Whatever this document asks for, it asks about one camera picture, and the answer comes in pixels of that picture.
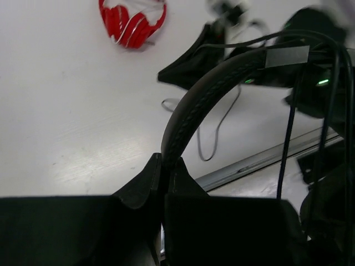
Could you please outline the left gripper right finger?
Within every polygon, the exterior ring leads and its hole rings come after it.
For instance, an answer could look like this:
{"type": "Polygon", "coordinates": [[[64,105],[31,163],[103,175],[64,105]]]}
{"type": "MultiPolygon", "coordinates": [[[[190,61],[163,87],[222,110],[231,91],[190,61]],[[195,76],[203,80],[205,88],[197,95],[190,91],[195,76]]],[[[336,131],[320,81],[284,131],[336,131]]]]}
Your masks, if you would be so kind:
{"type": "Polygon", "coordinates": [[[164,203],[170,265],[307,265],[307,244],[285,200],[208,195],[179,159],[164,203]]]}

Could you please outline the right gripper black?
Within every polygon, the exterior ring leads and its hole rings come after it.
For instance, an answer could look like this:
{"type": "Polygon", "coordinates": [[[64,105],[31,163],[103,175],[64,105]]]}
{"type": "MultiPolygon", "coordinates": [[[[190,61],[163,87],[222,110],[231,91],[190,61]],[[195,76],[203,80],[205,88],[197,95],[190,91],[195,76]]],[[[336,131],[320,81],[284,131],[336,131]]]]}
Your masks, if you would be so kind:
{"type": "Polygon", "coordinates": [[[306,82],[310,88],[336,87],[341,69],[341,47],[327,36],[315,38],[320,41],[315,47],[299,39],[252,47],[266,37],[227,45],[226,28],[206,23],[193,45],[158,72],[158,81],[189,90],[210,71],[212,89],[232,89],[238,84],[291,88],[297,82],[306,82]],[[219,49],[202,48],[204,44],[221,45],[219,49]],[[225,51],[222,48],[228,47],[233,51],[223,61],[225,51]]]}

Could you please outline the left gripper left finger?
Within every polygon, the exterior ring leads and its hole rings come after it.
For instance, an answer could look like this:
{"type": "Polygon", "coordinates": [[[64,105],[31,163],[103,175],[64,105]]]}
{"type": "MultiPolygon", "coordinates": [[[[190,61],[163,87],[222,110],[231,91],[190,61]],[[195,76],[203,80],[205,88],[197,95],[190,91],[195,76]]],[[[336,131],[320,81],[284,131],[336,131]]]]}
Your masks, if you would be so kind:
{"type": "Polygon", "coordinates": [[[1,199],[2,265],[159,265],[161,156],[109,196],[1,199]]]}

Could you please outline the black headset with cable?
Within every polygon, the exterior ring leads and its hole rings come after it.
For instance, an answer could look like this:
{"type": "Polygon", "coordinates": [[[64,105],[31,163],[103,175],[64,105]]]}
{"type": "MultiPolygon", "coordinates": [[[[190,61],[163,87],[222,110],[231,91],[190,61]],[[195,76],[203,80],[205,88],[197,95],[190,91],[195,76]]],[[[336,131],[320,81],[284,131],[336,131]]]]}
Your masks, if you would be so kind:
{"type": "MultiPolygon", "coordinates": [[[[319,152],[322,154],[325,146],[325,138],[328,126],[332,120],[335,93],[338,85],[340,68],[346,70],[346,107],[345,107],[345,210],[346,210],[346,235],[344,238],[345,265],[353,262],[353,229],[352,229],[352,196],[353,196],[353,155],[352,155],[352,131],[353,131],[353,71],[351,70],[351,58],[344,45],[334,39],[311,30],[282,30],[277,33],[265,35],[248,42],[232,44],[231,47],[246,47],[251,44],[269,40],[279,36],[306,37],[320,41],[332,49],[334,62],[332,64],[332,77],[329,79],[331,90],[329,92],[327,109],[324,115],[319,152]]],[[[164,131],[161,143],[162,166],[166,171],[171,171],[187,147],[193,134],[202,123],[203,119],[212,108],[232,88],[241,83],[245,77],[255,70],[266,66],[267,47],[259,47],[256,50],[241,54],[238,57],[228,59],[213,68],[203,76],[180,100],[164,131]]]]}

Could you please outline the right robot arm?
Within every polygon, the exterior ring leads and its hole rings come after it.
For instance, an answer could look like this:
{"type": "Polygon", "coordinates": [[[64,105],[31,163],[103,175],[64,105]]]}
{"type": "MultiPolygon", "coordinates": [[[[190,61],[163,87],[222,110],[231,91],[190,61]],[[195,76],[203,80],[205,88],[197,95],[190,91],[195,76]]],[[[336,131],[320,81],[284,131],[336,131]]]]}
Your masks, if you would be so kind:
{"type": "Polygon", "coordinates": [[[167,124],[163,143],[189,142],[211,109],[238,85],[292,88],[303,65],[306,82],[296,106],[306,115],[324,118],[332,83],[322,85],[321,80],[332,75],[334,57],[339,55],[334,43],[343,44],[345,37],[346,31],[328,15],[304,8],[282,31],[259,38],[259,47],[234,44],[225,55],[225,30],[206,24],[195,43],[158,73],[158,81],[187,91],[167,124]]]}

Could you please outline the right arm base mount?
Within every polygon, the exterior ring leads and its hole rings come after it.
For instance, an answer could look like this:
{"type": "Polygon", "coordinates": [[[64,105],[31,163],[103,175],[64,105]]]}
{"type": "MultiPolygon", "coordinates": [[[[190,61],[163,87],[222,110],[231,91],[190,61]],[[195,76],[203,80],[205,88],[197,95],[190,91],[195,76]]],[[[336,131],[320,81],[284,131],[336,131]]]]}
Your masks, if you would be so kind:
{"type": "MultiPolygon", "coordinates": [[[[313,172],[315,170],[315,162],[317,157],[318,151],[297,159],[298,165],[303,176],[303,181],[308,185],[314,182],[313,172]]],[[[343,149],[325,150],[321,163],[321,178],[325,177],[332,170],[334,170],[343,163],[343,149]]]]}

